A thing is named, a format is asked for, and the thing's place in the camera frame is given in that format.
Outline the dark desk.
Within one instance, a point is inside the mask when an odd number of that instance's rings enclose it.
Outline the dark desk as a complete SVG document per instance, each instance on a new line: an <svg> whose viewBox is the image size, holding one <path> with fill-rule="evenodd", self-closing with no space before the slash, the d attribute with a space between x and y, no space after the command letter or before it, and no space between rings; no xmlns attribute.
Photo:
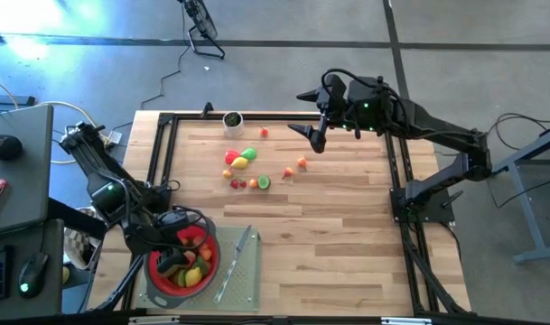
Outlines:
<svg viewBox="0 0 550 325"><path fill-rule="evenodd" d="M61 312L63 223L50 220L0 235L0 247L10 246L8 296L0 300L0 320L53 316ZM18 292L18 275L23 263L34 253L49 256L42 291L31 299Z"/></svg>

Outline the silver metal bracket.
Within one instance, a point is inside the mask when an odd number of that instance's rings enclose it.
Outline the silver metal bracket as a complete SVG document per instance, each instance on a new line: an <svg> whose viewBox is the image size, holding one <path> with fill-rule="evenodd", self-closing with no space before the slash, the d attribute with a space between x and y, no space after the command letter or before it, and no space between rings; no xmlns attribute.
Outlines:
<svg viewBox="0 0 550 325"><path fill-rule="evenodd" d="M381 325L433 325L431 319L407 317L382 317Z"/></svg>
<svg viewBox="0 0 550 325"><path fill-rule="evenodd" d="M132 317L128 320L128 325L175 325L179 323L179 317L168 315L148 315Z"/></svg>

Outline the black portable speaker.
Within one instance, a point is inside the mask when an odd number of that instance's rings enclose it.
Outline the black portable speaker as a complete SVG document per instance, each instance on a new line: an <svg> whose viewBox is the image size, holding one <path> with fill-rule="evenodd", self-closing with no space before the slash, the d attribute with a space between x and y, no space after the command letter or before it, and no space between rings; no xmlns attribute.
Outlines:
<svg viewBox="0 0 550 325"><path fill-rule="evenodd" d="M13 135L0 135L0 161L17 159L23 151L20 140Z"/></svg>

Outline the grey desk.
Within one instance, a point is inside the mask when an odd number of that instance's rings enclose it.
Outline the grey desk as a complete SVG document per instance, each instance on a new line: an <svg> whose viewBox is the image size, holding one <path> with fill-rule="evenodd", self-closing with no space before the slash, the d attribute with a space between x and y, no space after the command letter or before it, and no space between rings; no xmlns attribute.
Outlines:
<svg viewBox="0 0 550 325"><path fill-rule="evenodd" d="M18 158L0 161L7 181L0 196L0 233L41 223L47 217L53 107L42 105L0 114L0 135L22 143Z"/></svg>

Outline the chequered bag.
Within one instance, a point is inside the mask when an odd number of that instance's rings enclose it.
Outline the chequered bag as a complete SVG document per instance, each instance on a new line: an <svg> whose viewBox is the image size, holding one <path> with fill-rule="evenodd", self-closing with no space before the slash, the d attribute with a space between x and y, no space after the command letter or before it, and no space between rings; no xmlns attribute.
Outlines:
<svg viewBox="0 0 550 325"><path fill-rule="evenodd" d="M66 227L64 229L64 254L79 270L88 270L98 259L100 239Z"/></svg>

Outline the red collapsible bowl grey rim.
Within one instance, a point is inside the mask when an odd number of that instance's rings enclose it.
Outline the red collapsible bowl grey rim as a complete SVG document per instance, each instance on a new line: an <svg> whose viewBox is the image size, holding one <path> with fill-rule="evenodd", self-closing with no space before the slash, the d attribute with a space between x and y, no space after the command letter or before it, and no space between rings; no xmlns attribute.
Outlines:
<svg viewBox="0 0 550 325"><path fill-rule="evenodd" d="M178 248L165 248L164 250L153 251L144 259L144 275L146 278L146 291L149 299L158 307L173 309L193 300L212 284L214 278L218 274L220 247L215 224L209 218L199 217L199 221L190 227L194 227L196 232L195 237L204 237L204 242L200 246L191 244L188 245L186 249L179 250L183 253L192 251L198 257L200 256L199 251L201 249L209 248L212 251L212 257L208 261L211 264L209 273L205 277L202 277L202 280L197 285L181 288L175 283L174 276L181 269L189 271L194 268L193 265L191 267L187 265L181 266L170 276L160 276L156 271L156 258L166 249Z"/></svg>

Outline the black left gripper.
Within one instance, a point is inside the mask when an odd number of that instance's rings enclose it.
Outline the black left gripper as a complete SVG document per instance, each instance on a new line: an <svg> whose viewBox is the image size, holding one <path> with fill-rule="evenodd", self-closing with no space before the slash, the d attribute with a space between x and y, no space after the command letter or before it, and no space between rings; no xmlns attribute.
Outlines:
<svg viewBox="0 0 550 325"><path fill-rule="evenodd" d="M182 227L159 227L157 219L162 215L150 218L143 211L124 216L124 240L134 254L146 254L155 250L164 250L156 258L156 271L160 276L170 276L181 266L188 264L188 258L179 249L186 249L176 233L193 226L199 221L199 214L187 211L189 222Z"/></svg>

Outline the black floor fan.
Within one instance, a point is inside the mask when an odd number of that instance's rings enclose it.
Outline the black floor fan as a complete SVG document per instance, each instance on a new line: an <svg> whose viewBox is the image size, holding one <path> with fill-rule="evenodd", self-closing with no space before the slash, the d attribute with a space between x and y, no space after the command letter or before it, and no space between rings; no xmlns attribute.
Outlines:
<svg viewBox="0 0 550 325"><path fill-rule="evenodd" d="M216 43L216 38L218 37L218 32L216 26L211 18L211 15L208 11L207 6L203 0L177 0L182 8L185 10L185 13L192 19L194 25L188 30L188 40L192 51L200 56L216 58L224 60L226 53L223 49ZM192 38L192 33L194 30L199 32L199 35L203 40L210 42L218 51L219 54L202 52L198 51L194 40Z"/></svg>

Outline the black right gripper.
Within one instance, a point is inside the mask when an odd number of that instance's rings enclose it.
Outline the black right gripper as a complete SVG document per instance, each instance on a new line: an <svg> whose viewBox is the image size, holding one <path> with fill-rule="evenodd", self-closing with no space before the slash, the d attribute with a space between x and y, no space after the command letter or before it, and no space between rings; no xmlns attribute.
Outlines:
<svg viewBox="0 0 550 325"><path fill-rule="evenodd" d="M296 98L306 102L316 102L320 94L314 89L301 94ZM347 111L345 125L360 136L362 131L375 132L383 135L390 124L389 115L393 111L390 87L382 77L363 77L349 83L347 93ZM305 137L315 153L323 153L326 145L327 119L321 116L319 126L288 124L291 130Z"/></svg>

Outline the black computer mouse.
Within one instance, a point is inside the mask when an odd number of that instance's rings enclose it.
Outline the black computer mouse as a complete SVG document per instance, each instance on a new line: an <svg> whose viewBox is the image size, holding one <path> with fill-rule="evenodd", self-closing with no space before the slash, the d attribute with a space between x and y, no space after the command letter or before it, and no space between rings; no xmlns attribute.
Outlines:
<svg viewBox="0 0 550 325"><path fill-rule="evenodd" d="M38 252L23 263L18 275L18 292L22 298L31 299L42 291L48 260L47 254Z"/></svg>

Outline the white plant pot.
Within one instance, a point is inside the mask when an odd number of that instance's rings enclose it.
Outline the white plant pot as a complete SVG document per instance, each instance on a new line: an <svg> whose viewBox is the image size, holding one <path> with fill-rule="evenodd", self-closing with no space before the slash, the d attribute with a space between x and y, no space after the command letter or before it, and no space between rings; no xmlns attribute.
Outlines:
<svg viewBox="0 0 550 325"><path fill-rule="evenodd" d="M239 112L227 112L222 117L222 123L224 126L224 134L226 137L235 138L241 136L244 133L244 119Z"/></svg>

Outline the grey toy knife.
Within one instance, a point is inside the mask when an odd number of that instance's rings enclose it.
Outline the grey toy knife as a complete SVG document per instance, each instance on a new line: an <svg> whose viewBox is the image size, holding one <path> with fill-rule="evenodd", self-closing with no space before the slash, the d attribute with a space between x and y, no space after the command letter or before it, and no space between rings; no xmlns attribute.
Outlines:
<svg viewBox="0 0 550 325"><path fill-rule="evenodd" d="M240 236L240 238L239 238L237 244L236 244L235 247L234 247L233 260L232 260L232 262L231 262L231 264L230 264L230 266L229 266L229 268L228 268L228 270L227 270L227 272L226 272L225 278L224 278L224 280L223 280L223 282L222 282L222 284L221 284L219 290L217 291L217 293L216 293L216 295L215 295L215 297L214 297L214 302L215 302L215 303L220 303L221 300L222 300L222 297L223 297L223 295L224 295L224 293L225 293L225 291L226 291L226 289L227 289L227 287L228 287L228 282L229 282L231 276L232 276L233 273L234 273L234 270L235 270L235 268L236 268L236 266L237 266L237 263L238 263L238 259L240 258L240 255L241 255L241 253L242 253L242 251L243 251L243 249L244 249L244 246L245 246L245 244L246 244L246 242L247 242L247 238L248 238L248 236L249 236L249 234L250 234L251 228L252 228L251 225L249 225L249 226L246 227L246 229L243 231L243 233L242 233L242 235Z"/></svg>

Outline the green perforated metal shelf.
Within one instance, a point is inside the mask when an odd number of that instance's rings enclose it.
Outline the green perforated metal shelf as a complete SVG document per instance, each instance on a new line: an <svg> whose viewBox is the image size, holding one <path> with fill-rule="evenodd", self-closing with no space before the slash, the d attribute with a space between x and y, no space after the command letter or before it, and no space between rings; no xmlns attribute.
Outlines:
<svg viewBox="0 0 550 325"><path fill-rule="evenodd" d="M214 302L226 272L233 260L234 247L245 230L243 227L217 227L217 239L220 247L220 265L218 274L203 293L185 304L165 309L156 306L146 291L146 278L143 274L136 287L135 306L145 309L254 312L260 307L261 282L261 236L256 228L251 228L237 266L231 276L228 287L220 303Z"/></svg>

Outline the blue-grey table leg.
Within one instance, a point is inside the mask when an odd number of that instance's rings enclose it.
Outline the blue-grey table leg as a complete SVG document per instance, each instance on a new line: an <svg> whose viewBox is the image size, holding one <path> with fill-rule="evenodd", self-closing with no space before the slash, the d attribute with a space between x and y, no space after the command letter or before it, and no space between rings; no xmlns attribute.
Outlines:
<svg viewBox="0 0 550 325"><path fill-rule="evenodd" d="M550 166L550 160L535 160L535 157L550 149L550 130L544 131L533 143L528 144L522 149L516 150L509 157L502 160L498 166L493 169L493 174L497 175L502 172L507 172L517 190L517 194L506 199L499 207L503 207L512 200L517 200L520 204L526 217L527 226L529 228L535 248L530 251L523 252L513 256L513 261L516 264L525 262L537 261L550 258L550 246L543 238L539 227L536 213L534 212L534 203L539 203L547 195L540 199L534 200L532 196L533 190L538 190L550 185L550 180L538 183L529 188L524 188L523 172L520 167L524 165L546 165Z"/></svg>

